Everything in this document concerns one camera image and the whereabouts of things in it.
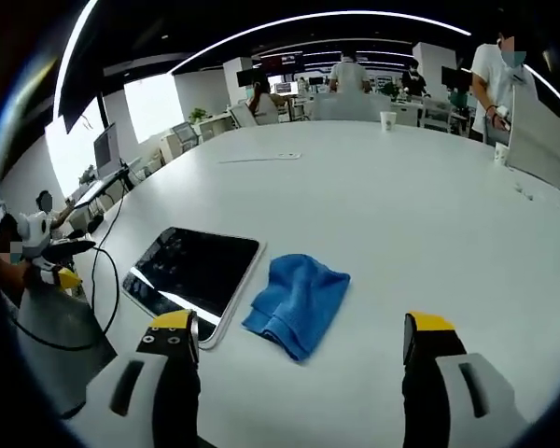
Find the paper cup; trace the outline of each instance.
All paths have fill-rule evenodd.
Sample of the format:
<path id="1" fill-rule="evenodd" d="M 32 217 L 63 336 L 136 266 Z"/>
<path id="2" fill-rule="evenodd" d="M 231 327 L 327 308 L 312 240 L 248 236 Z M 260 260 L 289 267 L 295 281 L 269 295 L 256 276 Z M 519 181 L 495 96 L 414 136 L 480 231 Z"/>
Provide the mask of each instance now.
<path id="1" fill-rule="evenodd" d="M 496 165 L 505 166 L 510 151 L 511 150 L 506 145 L 496 143 L 496 149 L 494 151 L 494 163 Z"/>
<path id="2" fill-rule="evenodd" d="M 396 124 L 396 112 L 380 112 L 380 120 L 382 121 L 382 131 L 392 131 Z"/>

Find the blue cloth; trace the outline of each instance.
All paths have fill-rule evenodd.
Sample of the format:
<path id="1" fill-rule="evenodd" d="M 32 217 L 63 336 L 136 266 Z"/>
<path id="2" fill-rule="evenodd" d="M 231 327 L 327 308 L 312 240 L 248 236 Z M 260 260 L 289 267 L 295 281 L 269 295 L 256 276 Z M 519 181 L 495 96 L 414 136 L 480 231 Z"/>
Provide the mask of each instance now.
<path id="1" fill-rule="evenodd" d="M 326 333 L 350 280 L 348 273 L 331 271 L 307 255 L 273 259 L 269 285 L 251 304 L 243 325 L 303 361 Z"/>

